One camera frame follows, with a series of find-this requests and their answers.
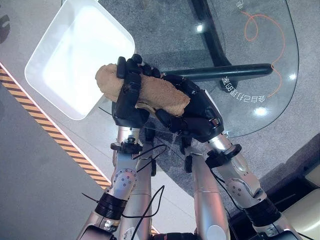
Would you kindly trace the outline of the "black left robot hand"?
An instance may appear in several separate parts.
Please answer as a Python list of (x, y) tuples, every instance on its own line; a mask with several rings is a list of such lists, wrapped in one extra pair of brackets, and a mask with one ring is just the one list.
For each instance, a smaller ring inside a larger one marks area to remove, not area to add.
[(136, 107), (142, 87), (141, 64), (142, 57), (136, 53), (129, 59), (118, 58), (116, 77), (123, 84), (117, 101), (112, 103), (112, 117), (117, 126), (141, 129), (150, 116), (147, 110)]

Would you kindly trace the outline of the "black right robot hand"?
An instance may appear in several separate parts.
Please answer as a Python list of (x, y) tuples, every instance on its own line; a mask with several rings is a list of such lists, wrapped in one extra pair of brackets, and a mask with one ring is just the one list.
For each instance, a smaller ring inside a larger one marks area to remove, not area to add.
[(175, 74), (167, 74), (163, 80), (190, 98), (182, 116), (174, 116), (159, 109), (155, 117), (170, 132), (200, 143), (207, 142), (224, 131), (223, 119), (210, 96), (193, 81)]

